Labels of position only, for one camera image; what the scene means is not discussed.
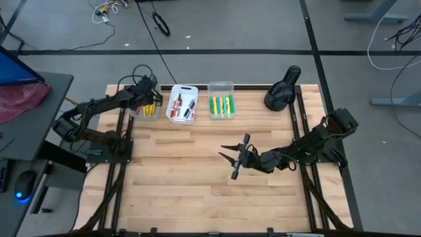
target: wooden tabletop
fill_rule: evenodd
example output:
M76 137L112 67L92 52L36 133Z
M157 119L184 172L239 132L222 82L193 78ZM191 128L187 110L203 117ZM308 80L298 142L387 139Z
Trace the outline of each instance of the wooden tabletop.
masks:
M324 109L317 85L301 85L309 126L316 126ZM107 94L116 91L107 86ZM263 104L265 91L237 90L237 114L232 120L211 120L207 92L199 92L195 122L191 126L171 123L165 109L157 122L135 122L134 150L122 194L118 228L149 232L276 232L310 231L303 183L299 171L264 174L240 169L231 180L232 168L218 152L236 158L238 153L221 145L236 145L245 133L259 152L289 145L293 129L289 109L269 111ZM166 108L169 92L164 92ZM98 130L116 127L118 109L101 114ZM301 118L298 118L303 135ZM317 164L326 201L352 226L351 216L336 165ZM108 165L92 170L85 181L76 228L91 217L102 201ZM318 226L318 205L313 198Z

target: black floor stripe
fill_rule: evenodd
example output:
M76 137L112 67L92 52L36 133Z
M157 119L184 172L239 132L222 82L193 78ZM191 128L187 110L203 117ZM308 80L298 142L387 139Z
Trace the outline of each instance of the black floor stripe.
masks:
M14 11L11 19L9 20L9 22L7 23L6 27L11 31L14 22L16 21L16 19L18 18L22 8L24 7L25 3L27 2L27 0L21 0L18 7L16 8L16 10ZM6 39L6 31L4 31L1 35L0 35L0 45L4 42L4 40Z
M326 80L326 75L324 73L322 60L320 58L320 52L317 48L316 38L314 36L314 31L313 31L311 21L310 21L310 15L309 15L309 11L307 9L307 4L305 3L305 0L300 0L300 6L301 6L301 10L303 12L305 26L306 26L307 34L308 34L309 40L310 40L310 45L311 45L311 49L312 49L312 52L313 52L314 62L316 63L316 69L317 69L317 73L318 73L318 77L319 77L319 81L320 81L320 86L322 87L322 95L324 97L324 102L326 104L326 108L327 108L328 112L332 112L334 110L334 105L333 105L333 102L332 102L332 97L330 95L328 82ZM345 154L345 152L343 150L342 141L337 141L337 148L339 148L339 150L342 152L342 154ZM349 173L348 168L343 169L343 171L344 172L342 172L341 175L342 175L342 179L344 181L344 188L345 188L345 191L346 191L345 193L346 193L346 196L347 196L349 210L351 212L351 218L353 220L353 226L354 226L355 230L363 231L361 216L360 216L360 212L359 212L358 205L357 205L357 199L355 197L353 184L351 182L351 175Z
M311 50L294 49L161 49L162 55L313 55ZM399 56L415 56L421 51L403 51ZM19 55L158 55L155 49L132 50L23 50ZM367 56L366 51L318 51L319 56ZM371 56L396 56L393 51L371 51Z
M310 50L288 49L160 49L162 55L312 55ZM158 55L155 49L140 50L23 50L20 55Z
M399 56L415 56L421 51L402 51ZM320 50L320 56L367 56L367 51ZM370 56L396 56L394 51L370 51Z

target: blue screen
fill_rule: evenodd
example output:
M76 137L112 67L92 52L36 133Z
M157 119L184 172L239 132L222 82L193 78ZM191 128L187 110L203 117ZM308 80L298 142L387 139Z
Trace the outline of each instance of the blue screen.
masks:
M0 52L0 86L37 82L37 78Z

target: black desk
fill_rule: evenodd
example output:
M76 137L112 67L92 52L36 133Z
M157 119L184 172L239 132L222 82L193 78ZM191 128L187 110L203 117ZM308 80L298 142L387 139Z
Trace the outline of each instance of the black desk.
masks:
M51 91L38 107L22 113L16 119L0 124L4 140L15 141L0 153L0 158L21 158L27 161L12 161L9 171L7 191L0 194L0 231L2 237L16 236L33 197L27 203L19 203L14 198L14 183L19 174L30 168L31 160L35 160L32 170L37 172L34 192L38 187L41 177L47 168L48 160L39 158L39 151L45 137L50 130L51 124L67 94L73 81L72 75L40 72L45 81L51 85Z

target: pink cloth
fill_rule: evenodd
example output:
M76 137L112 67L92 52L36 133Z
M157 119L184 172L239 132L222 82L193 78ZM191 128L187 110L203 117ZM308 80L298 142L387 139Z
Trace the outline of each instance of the pink cloth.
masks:
M51 86L43 83L0 86L0 123L8 122L41 103Z

